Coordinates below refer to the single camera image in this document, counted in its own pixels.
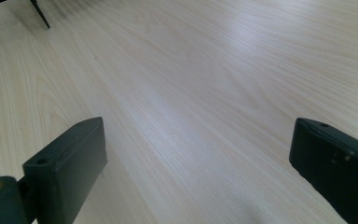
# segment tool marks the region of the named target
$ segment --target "wooden table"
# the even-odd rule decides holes
[[[345,223],[290,165],[297,117],[358,138],[358,1],[0,4],[0,175],[83,119],[76,223]]]

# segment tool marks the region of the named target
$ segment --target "black plastic bracket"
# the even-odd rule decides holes
[[[24,163],[19,182],[0,177],[0,223],[73,223],[106,164],[103,119],[79,122]]]
[[[358,140],[297,119],[289,160],[348,223],[358,223]]]

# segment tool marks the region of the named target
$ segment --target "light wood surface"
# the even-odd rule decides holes
[[[358,138],[358,1],[0,4],[0,175],[102,116],[76,223],[345,223],[288,161],[297,117]]]

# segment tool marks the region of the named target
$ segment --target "black plastic part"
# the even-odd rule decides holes
[[[0,176],[0,224],[28,224],[15,178]]]
[[[102,118],[76,124],[24,163],[40,197],[38,223],[73,223],[106,163]]]
[[[42,10],[40,10],[40,7],[37,5],[37,1],[31,0],[31,3],[34,6],[34,9],[36,9],[37,14],[39,14],[40,18],[42,18],[42,21],[46,24],[48,28],[50,28],[50,25],[48,24],[48,20],[46,20],[45,15],[43,15]]]
[[[297,119],[289,160],[348,223],[358,223],[358,140]]]
[[[0,224],[73,223],[106,163],[103,119],[79,122],[24,163],[19,182],[0,177]]]

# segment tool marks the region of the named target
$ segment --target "black metal leg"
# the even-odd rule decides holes
[[[46,24],[48,28],[50,28],[50,25],[48,25],[48,21],[46,20],[45,16],[43,15],[42,10],[40,10],[39,6],[37,5],[36,0],[31,0],[32,5],[34,5],[34,9],[36,9],[39,16],[42,18],[43,22]]]

